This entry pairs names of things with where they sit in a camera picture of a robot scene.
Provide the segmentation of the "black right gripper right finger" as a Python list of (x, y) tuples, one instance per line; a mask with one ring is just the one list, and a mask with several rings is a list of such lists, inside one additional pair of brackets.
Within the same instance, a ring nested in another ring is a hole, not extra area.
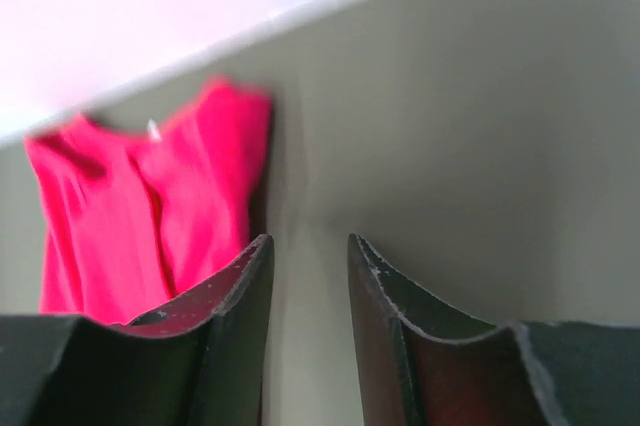
[(368, 425), (635, 425), (639, 331), (586, 322), (495, 326), (438, 298), (362, 236), (348, 282)]

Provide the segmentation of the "pink red t shirt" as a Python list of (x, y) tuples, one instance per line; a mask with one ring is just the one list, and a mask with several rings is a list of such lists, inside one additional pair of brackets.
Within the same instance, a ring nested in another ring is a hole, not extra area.
[(45, 218), (40, 311), (125, 324), (224, 269), (250, 241), (271, 112), (267, 92), (217, 81), (154, 131), (78, 115), (27, 138)]

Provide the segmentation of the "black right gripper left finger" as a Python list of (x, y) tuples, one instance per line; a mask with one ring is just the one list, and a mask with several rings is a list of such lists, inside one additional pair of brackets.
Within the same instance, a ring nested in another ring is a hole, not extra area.
[(274, 277), (258, 236), (228, 267), (127, 325), (1, 319), (5, 425), (257, 425)]

